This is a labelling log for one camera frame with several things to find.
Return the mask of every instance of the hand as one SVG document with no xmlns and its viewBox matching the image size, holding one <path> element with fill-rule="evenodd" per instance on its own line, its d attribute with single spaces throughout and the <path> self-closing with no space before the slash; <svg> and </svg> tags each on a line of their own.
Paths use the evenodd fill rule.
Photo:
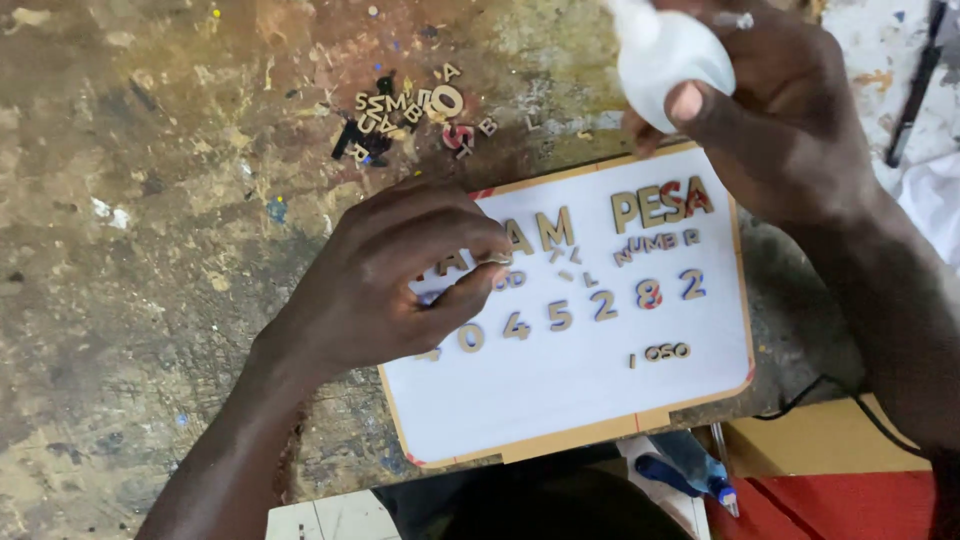
<svg viewBox="0 0 960 540">
<path fill-rule="evenodd" d="M 339 373 L 432 351 L 483 309 L 508 269 L 481 264 L 430 306 L 409 282 L 462 248 L 482 260 L 512 247 L 459 187 L 412 181 L 385 189 L 347 210 L 257 336 L 245 375 L 270 380 L 295 405 Z"/>
<path fill-rule="evenodd" d="M 837 226 L 876 212 L 886 197 L 870 165 L 836 40 L 762 0 L 654 0 L 710 26 L 731 56 L 733 98 L 700 81 L 677 85 L 664 109 L 697 141 L 740 205 L 777 226 Z M 749 12 L 750 30 L 719 27 L 719 12 Z M 628 110 L 641 156 L 663 134 Z"/>
</svg>

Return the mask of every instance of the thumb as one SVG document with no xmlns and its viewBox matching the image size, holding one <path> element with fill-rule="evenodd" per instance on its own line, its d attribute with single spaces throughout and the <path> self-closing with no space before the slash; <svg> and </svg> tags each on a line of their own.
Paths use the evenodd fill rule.
<svg viewBox="0 0 960 540">
<path fill-rule="evenodd" d="M 497 262 L 481 264 L 451 285 L 423 312 L 424 333 L 438 342 L 479 313 L 493 291 L 493 284 L 510 272 Z"/>
<path fill-rule="evenodd" d="M 685 81 L 666 95 L 664 111 L 680 133 L 707 150 L 721 150 L 747 165 L 758 158 L 785 160 L 798 132 L 743 109 L 703 81 Z"/>
</svg>

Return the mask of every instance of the black cable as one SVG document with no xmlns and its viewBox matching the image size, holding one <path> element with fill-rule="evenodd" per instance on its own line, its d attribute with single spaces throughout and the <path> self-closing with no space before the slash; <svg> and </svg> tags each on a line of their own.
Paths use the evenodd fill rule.
<svg viewBox="0 0 960 540">
<path fill-rule="evenodd" d="M 913 454 L 913 455 L 915 455 L 915 456 L 917 456 L 917 457 L 926 458 L 926 456 L 924 455 L 924 453 L 923 453 L 919 448 L 914 448 L 914 447 L 906 444 L 905 442 L 903 442 L 902 440 L 900 440 L 899 437 L 897 437 L 897 436 L 894 435 L 890 430 L 888 430 L 887 427 L 884 426 L 882 422 L 880 422 L 880 419 L 876 417 L 876 414 L 874 414 L 874 412 L 873 412 L 872 410 L 870 410 L 870 408 L 867 406 L 867 404 L 865 404 L 865 403 L 863 402 L 863 400 L 860 399 L 860 395 L 859 395 L 857 392 L 854 392 L 854 391 L 850 390 L 850 389 L 847 387 L 847 385 L 844 384 L 841 380 L 838 380 L 838 379 L 836 379 L 836 378 L 834 378 L 834 377 L 831 377 L 831 376 L 829 376 L 829 375 L 821 375 L 820 377 L 816 378 L 810 385 L 808 385 L 808 386 L 807 386 L 806 388 L 804 388 L 799 394 L 797 394 L 797 397 L 795 397 L 793 400 L 791 400 L 790 403 L 786 404 L 786 405 L 783 407 L 783 409 L 781 409 L 779 412 L 775 412 L 775 413 L 773 413 L 773 414 L 767 414 L 767 415 L 758 414 L 758 415 L 755 416 L 754 418 L 756 418 L 757 420 L 770 421 L 770 420 L 777 420 L 778 418 L 781 418 L 781 417 L 785 416 L 786 413 L 790 412 L 791 410 L 794 409 L 794 407 L 796 407 L 797 405 L 799 405 L 800 402 L 801 402 L 810 392 L 812 392 L 814 388 L 816 388 L 817 386 L 819 386 L 820 383 L 822 383 L 822 382 L 825 381 L 825 380 L 828 381 L 828 382 L 832 382 L 836 387 L 840 388 L 841 390 L 843 390 L 843 392 L 844 392 L 845 394 L 847 394 L 848 396 L 850 396 L 850 397 L 853 399 L 853 401 L 857 404 L 857 406 L 860 407 L 860 410 L 862 410 L 863 413 L 867 415 L 867 418 L 874 424 L 874 427 L 875 427 L 880 433 L 882 433 L 884 437 L 886 437 L 887 439 L 889 439 L 890 442 L 892 442 L 892 443 L 894 443 L 895 445 L 897 445 L 897 447 L 900 448 L 901 450 L 903 450 L 904 452 L 907 452 L 907 453 L 909 453 L 909 454 Z"/>
</svg>

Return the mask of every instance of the fingernail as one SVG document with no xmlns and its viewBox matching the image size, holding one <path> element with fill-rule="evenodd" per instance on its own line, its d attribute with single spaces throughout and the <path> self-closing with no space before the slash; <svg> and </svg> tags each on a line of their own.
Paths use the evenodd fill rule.
<svg viewBox="0 0 960 540">
<path fill-rule="evenodd" d="M 680 94 L 677 95 L 677 99 L 670 109 L 670 116 L 674 120 L 688 122 L 696 118 L 703 106 L 704 96 L 700 93 L 700 90 L 693 83 L 684 83 L 684 87 L 681 88 Z"/>
<path fill-rule="evenodd" d="M 503 281 L 507 277 L 507 274 L 510 274 L 510 268 L 507 268 L 506 266 L 497 270 L 496 274 L 493 274 L 493 279 L 491 280 L 493 286 L 496 286 L 497 283 Z"/>
</svg>

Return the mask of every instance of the glue bottle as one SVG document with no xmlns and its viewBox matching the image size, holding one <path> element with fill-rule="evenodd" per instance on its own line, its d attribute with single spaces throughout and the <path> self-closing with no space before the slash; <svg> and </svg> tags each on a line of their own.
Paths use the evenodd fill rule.
<svg viewBox="0 0 960 540">
<path fill-rule="evenodd" d="M 667 93 L 696 79 L 731 95 L 730 56 L 704 23 L 684 13 L 657 11 L 649 0 L 608 0 L 620 39 L 616 71 L 627 101 L 664 134 L 677 130 L 663 111 Z"/>
</svg>

